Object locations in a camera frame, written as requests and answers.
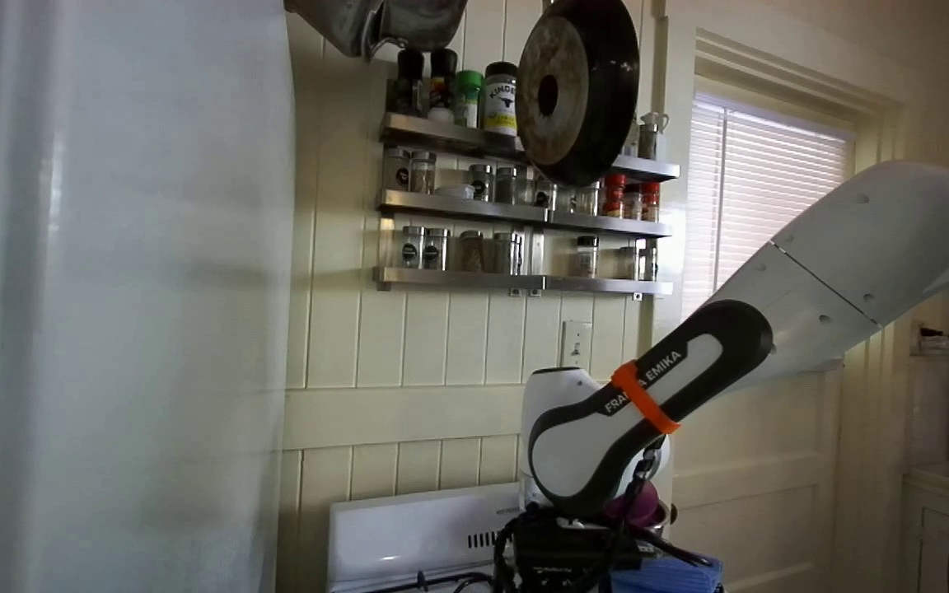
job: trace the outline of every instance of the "metal shelf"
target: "metal shelf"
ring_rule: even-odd
[[[378,287],[454,287],[454,289],[580,289],[580,292],[627,292],[656,298],[670,287],[656,280],[611,280],[611,276],[509,276],[509,275],[460,275],[460,270],[407,270],[407,266],[375,266]]]
[[[514,134],[491,134],[482,128],[465,128],[465,124],[448,124],[436,119],[415,119],[415,114],[399,114],[387,111],[383,123],[383,142],[387,144],[429,144],[442,151],[460,151],[460,155],[494,155],[508,163],[525,163],[519,142]],[[680,178],[680,165],[664,163],[650,163],[650,157],[631,157],[619,155],[611,163],[617,172],[635,174],[635,178]]]
[[[473,221],[509,221],[555,230],[597,230],[597,234],[628,234],[628,236],[664,236],[664,225],[656,221],[627,221],[627,218],[591,218],[571,210],[544,210],[525,204],[494,204],[468,200],[454,196],[412,196],[412,192],[383,192],[378,210],[386,213],[442,213],[442,218],[473,218]]]

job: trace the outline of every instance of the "tiled wall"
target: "tiled wall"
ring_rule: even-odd
[[[627,5],[642,38],[638,105],[650,96],[651,0]],[[465,67],[518,60],[540,0],[468,0],[454,38]],[[671,0],[670,163],[684,163],[696,38],[714,34],[756,52],[822,72],[897,105],[879,144],[949,165],[949,5],[920,0]],[[383,87],[393,52],[375,62],[340,57],[292,21],[295,60],[295,298],[289,354],[289,417],[284,452],[279,589],[321,588],[321,510],[340,498],[509,480],[518,472],[518,405],[529,369],[555,363],[560,323],[593,326],[593,375],[638,351],[650,302],[619,298],[509,298],[375,289],[375,185]],[[664,275],[680,280],[684,182],[664,188]],[[680,323],[676,299],[656,299],[656,332]],[[949,319],[949,298],[920,309]],[[723,556],[733,589],[830,589],[841,569],[875,569],[885,532],[860,536],[873,516],[847,514],[875,498],[870,469],[906,452],[909,380],[903,323],[853,351],[842,365],[722,398],[676,437],[664,492],[684,508],[681,544]],[[885,455],[866,455],[885,435]]]

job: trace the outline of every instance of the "window blinds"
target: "window blinds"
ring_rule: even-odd
[[[847,178],[842,134],[697,100],[691,109],[684,312]]]

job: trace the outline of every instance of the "black frying pan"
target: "black frying pan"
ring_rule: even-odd
[[[619,155],[638,91],[638,43],[619,0],[555,0],[518,75],[518,134],[554,182],[586,188]]]

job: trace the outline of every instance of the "stove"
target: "stove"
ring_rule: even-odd
[[[518,505],[518,483],[336,501],[330,593],[486,593]]]

